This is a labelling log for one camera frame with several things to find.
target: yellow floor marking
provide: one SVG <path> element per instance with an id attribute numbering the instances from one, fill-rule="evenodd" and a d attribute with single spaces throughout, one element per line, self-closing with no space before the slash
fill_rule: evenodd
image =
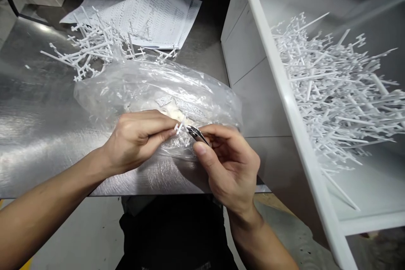
<path id="1" fill-rule="evenodd" d="M 32 257 L 30 258 L 29 261 L 27 261 L 27 262 L 25 263 L 24 266 L 21 267 L 20 270 L 30 270 L 31 262 L 32 262 Z"/>

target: person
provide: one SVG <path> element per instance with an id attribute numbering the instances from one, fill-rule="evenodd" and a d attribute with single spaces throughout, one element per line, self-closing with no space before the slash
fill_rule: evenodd
<path id="1" fill-rule="evenodd" d="M 176 123 L 157 110 L 123 114 L 102 147 L 2 209 L 0 269 L 19 269 L 105 179 L 148 160 L 175 134 Z M 253 204 L 258 155 L 234 129 L 207 125 L 200 130 L 212 148 L 202 142 L 193 148 L 208 173 L 214 197 L 227 209 L 244 265 L 298 269 Z M 125 213 L 120 220 L 124 256 L 117 269 L 237 269 L 222 215 L 221 208 L 204 195 L 157 197 L 138 215 Z"/>

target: stack of paper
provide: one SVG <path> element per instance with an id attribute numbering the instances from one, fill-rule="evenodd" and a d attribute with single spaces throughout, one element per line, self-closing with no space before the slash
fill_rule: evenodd
<path id="1" fill-rule="evenodd" d="M 91 22 L 111 22 L 123 36 L 131 35 L 136 45 L 151 49 L 181 49 L 201 6 L 199 0 L 84 0 L 82 3 Z M 60 22 L 88 23 L 81 8 L 69 13 Z"/>

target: black shirt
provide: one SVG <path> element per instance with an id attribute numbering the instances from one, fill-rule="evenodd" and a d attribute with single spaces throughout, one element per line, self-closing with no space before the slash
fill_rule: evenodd
<path id="1" fill-rule="evenodd" d="M 125 213 L 124 256 L 116 270 L 237 270 L 222 207 L 207 195 L 159 196 L 137 216 Z"/>

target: white plastic container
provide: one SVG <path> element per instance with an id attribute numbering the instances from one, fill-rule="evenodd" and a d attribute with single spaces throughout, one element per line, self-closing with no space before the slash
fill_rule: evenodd
<path id="1" fill-rule="evenodd" d="M 395 145 L 371 146 L 363 166 L 333 177 L 361 209 L 354 210 L 321 175 L 270 28 L 301 12 L 308 22 L 330 12 L 309 33 L 339 39 L 351 28 L 345 41 L 364 32 L 362 52 L 398 47 L 380 74 L 404 89 L 404 1 L 231 0 L 221 37 L 231 87 L 244 103 L 245 136 L 262 160 L 260 177 L 321 243 L 323 227 L 343 269 L 356 269 L 345 236 L 405 225 L 405 135 Z"/>

